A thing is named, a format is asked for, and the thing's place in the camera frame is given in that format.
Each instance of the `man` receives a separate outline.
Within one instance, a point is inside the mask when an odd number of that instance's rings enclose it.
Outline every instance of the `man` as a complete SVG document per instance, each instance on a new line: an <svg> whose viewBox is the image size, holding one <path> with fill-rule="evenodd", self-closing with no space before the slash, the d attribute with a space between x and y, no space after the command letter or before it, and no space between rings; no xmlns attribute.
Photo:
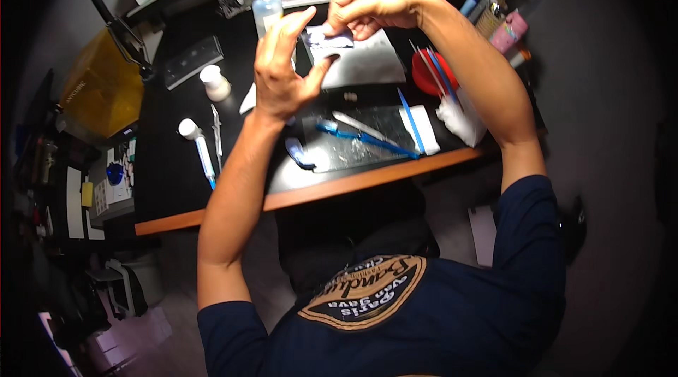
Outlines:
<svg viewBox="0 0 678 377"><path fill-rule="evenodd" d="M306 78L291 67L297 36L314 14L312 7L291 13L259 40L256 108L200 228L198 324L208 374L524 375L555 338L564 312L555 197L519 77L445 0L333 0L326 34L348 27L364 40L385 26L417 26L445 57L501 147L493 268L436 259L420 194L408 183L353 196L344 202L357 204L349 213L332 207L341 199L308 205L303 216L280 213L281 265L298 302L267 335L251 304L241 255L262 208L276 139L287 119L318 95L334 59ZM413 200L387 213L404 199ZM369 210L344 223L382 203L385 218L371 219ZM329 275L327 266L333 267Z"/></svg>

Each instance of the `red bowl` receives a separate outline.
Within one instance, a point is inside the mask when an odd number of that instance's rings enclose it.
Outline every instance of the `red bowl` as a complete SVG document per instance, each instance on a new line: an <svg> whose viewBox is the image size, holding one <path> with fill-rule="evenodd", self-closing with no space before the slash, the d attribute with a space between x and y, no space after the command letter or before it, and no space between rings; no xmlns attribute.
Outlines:
<svg viewBox="0 0 678 377"><path fill-rule="evenodd" d="M422 50L422 53L424 54L424 57L428 61L428 65L430 65L430 68L433 70L433 72L435 72L435 76L438 78L438 81L440 81L440 84L443 86L444 89L446 89L447 87L445 86L445 80L440 76L440 73L433 64L433 60L428 57L426 51ZM459 83L457 83L457 79L454 78L452 70L447 65L447 62L445 61L445 59L443 59L440 53L434 52L434 54L436 59L438 59L438 63L440 64L440 67L442 68L443 72L445 72L445 75L447 75L447 79L450 80L452 89L456 91L459 88ZM417 87L419 87L419 89L426 94L434 96L440 96L445 94L440 92L438 84L435 83L433 76L430 74L430 70L428 70L428 67L424 63L424 60L422 59L419 52L415 52L412 55L412 79L414 80L414 83L417 84Z"/></svg>

